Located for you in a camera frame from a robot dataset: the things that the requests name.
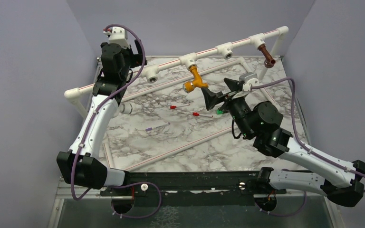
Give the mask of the orange water faucet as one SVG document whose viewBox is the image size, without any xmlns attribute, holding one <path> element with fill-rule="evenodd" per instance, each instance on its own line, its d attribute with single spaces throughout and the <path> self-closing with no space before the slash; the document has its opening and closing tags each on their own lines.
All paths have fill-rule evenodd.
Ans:
<svg viewBox="0 0 365 228">
<path fill-rule="evenodd" d="M 197 66 L 192 65 L 189 67 L 189 71 L 193 75 L 192 81 L 187 81 L 183 84 L 183 89 L 186 93 L 192 92 L 195 88 L 208 88 L 208 83 L 203 82 L 202 77 L 200 76 Z"/>
</svg>

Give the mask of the white PVC pipe frame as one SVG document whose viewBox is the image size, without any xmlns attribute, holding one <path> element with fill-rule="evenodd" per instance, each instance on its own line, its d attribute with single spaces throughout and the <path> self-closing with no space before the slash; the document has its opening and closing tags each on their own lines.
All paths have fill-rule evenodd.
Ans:
<svg viewBox="0 0 365 228">
<path fill-rule="evenodd" d="M 203 71 L 198 72 L 200 76 L 207 75 L 209 73 L 212 73 L 217 70 L 221 70 L 233 65 L 240 64 L 242 67 L 245 68 L 246 72 L 249 73 L 251 68 L 250 66 L 245 62 L 245 59 L 243 57 L 238 57 L 235 60 L 231 59 L 231 56 L 233 54 L 233 49 L 239 48 L 245 45 L 252 45 L 258 50 L 258 46 L 261 44 L 265 44 L 268 52 L 274 56 L 276 55 L 277 51 L 279 50 L 281 43 L 283 42 L 286 34 L 288 33 L 289 28 L 287 26 L 282 26 L 279 28 L 276 28 L 272 31 L 268 31 L 265 33 L 259 33 L 252 36 L 249 36 L 245 39 L 234 41 L 234 42 L 227 42 L 220 45 L 217 45 L 213 48 L 210 48 L 208 50 L 200 51 L 200 52 L 192 52 L 183 56 L 180 56 L 172 61 L 165 62 L 159 65 L 149 65 L 149 66 L 143 66 L 138 71 L 134 72 L 134 76 L 132 78 L 132 81 L 127 83 L 125 86 L 126 90 L 130 87 L 130 85 L 137 80 L 140 77 L 146 78 L 148 83 L 155 83 L 158 80 L 157 75 L 165 70 L 169 70 L 174 67 L 184 66 L 189 71 L 189 67 L 192 65 L 197 66 L 197 61 L 200 59 L 212 57 L 216 54 L 221 55 L 224 59 L 227 60 L 226 63 L 217 65 L 215 67 L 211 67 L 208 69 L 205 69 Z M 261 72 L 258 75 L 259 83 L 261 84 L 264 76 L 266 75 L 269 68 L 266 68 L 265 66 L 261 70 Z M 133 106 L 129 104 L 129 101 L 147 94 L 151 94 L 153 92 L 157 92 L 166 88 L 169 88 L 171 86 L 174 86 L 178 83 L 182 83 L 182 85 L 187 81 L 192 81 L 193 75 L 190 74 L 178 79 L 174 79 L 170 82 L 162 83 L 156 86 L 152 86 L 146 90 L 138 91 L 136 93 L 127 95 L 126 97 L 122 98 L 121 103 L 119 105 L 119 108 L 117 109 L 116 113 L 113 114 L 112 118 L 116 118 L 119 114 L 130 114 L 133 110 Z M 73 89 L 69 89 L 64 92 L 64 97 L 75 106 L 75 108 L 78 110 L 78 112 L 86 119 L 86 116 L 88 114 L 88 111 L 90 108 L 85 109 L 81 102 L 80 97 L 84 94 L 88 94 L 93 92 L 93 86 L 94 84 L 90 84 L 84 87 L 77 87 Z M 105 133 L 101 147 L 104 148 L 106 152 L 106 159 L 108 163 L 108 167 L 111 169 L 116 169 L 114 159 L 112 155 L 109 152 L 109 139 L 108 134 Z"/>
</svg>

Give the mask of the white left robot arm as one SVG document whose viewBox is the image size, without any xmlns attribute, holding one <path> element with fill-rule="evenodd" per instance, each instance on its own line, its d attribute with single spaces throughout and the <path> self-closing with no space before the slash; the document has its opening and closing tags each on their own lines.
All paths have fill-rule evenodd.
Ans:
<svg viewBox="0 0 365 228">
<path fill-rule="evenodd" d="M 82 128 L 67 152 L 59 152 L 58 167 L 66 183 L 91 189 L 112 186 L 119 195 L 130 190 L 126 171 L 111 169 L 98 160 L 99 150 L 113 114 L 125 94 L 125 85 L 132 81 L 130 71 L 147 61 L 142 43 L 136 39 L 137 53 L 131 47 L 115 43 L 101 44 L 102 69 L 93 86 L 90 109 Z"/>
</svg>

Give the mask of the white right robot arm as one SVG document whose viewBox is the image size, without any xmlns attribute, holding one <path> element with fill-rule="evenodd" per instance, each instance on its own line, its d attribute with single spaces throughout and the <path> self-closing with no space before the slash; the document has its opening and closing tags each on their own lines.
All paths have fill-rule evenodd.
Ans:
<svg viewBox="0 0 365 228">
<path fill-rule="evenodd" d="M 253 140 L 253 146 L 265 156 L 279 158 L 303 167 L 301 171 L 284 171 L 262 168 L 255 180 L 261 193 L 291 189 L 313 192 L 327 197 L 331 202 L 354 207 L 364 195 L 365 163 L 344 161 L 304 144 L 294 132 L 280 125 L 283 115 L 269 101 L 250 108 L 244 96 L 242 81 L 226 78 L 229 93 L 214 93 L 203 88 L 207 110 L 221 105 L 221 110 L 232 116 L 242 137 Z"/>
</svg>

